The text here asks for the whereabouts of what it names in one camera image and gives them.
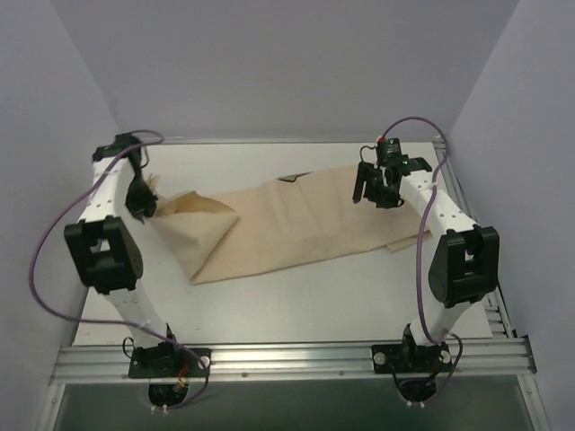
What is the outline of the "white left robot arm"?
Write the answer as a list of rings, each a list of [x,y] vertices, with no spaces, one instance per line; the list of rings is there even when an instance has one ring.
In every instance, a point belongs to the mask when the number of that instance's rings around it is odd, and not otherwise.
[[[82,283],[103,296],[129,327],[136,361],[171,376],[180,369],[181,353],[141,284],[143,257],[122,219],[126,213],[143,223],[157,208],[157,196],[143,176],[143,142],[134,132],[119,134],[112,144],[98,147],[92,160],[93,190],[78,221],[64,229],[67,248]]]

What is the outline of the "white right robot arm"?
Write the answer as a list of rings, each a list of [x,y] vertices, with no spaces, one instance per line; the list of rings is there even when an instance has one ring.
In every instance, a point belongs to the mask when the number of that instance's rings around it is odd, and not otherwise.
[[[404,367],[417,371],[431,359],[459,319],[498,284],[500,237],[481,227],[438,186],[439,169],[421,157],[360,162],[352,200],[378,208],[411,205],[420,216],[416,242],[417,318],[412,339],[399,348]]]

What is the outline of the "beige cloth wrap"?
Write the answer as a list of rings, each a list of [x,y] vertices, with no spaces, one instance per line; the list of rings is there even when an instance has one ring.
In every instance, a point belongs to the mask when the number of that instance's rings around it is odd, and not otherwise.
[[[210,197],[160,198],[150,223],[193,285],[413,245],[416,210],[353,203],[356,173],[349,165]]]

